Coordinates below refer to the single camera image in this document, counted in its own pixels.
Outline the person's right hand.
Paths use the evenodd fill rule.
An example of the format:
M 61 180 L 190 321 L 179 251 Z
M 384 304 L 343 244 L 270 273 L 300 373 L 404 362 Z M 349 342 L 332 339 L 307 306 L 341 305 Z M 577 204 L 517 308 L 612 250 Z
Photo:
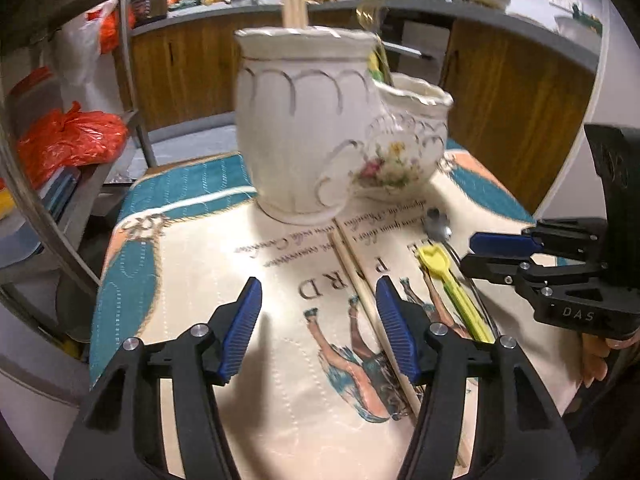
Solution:
M 626 350 L 638 346 L 639 332 L 625 340 L 602 338 L 582 334 L 582 383 L 590 388 L 593 382 L 602 382 L 608 374 L 605 359 L 614 350 Z

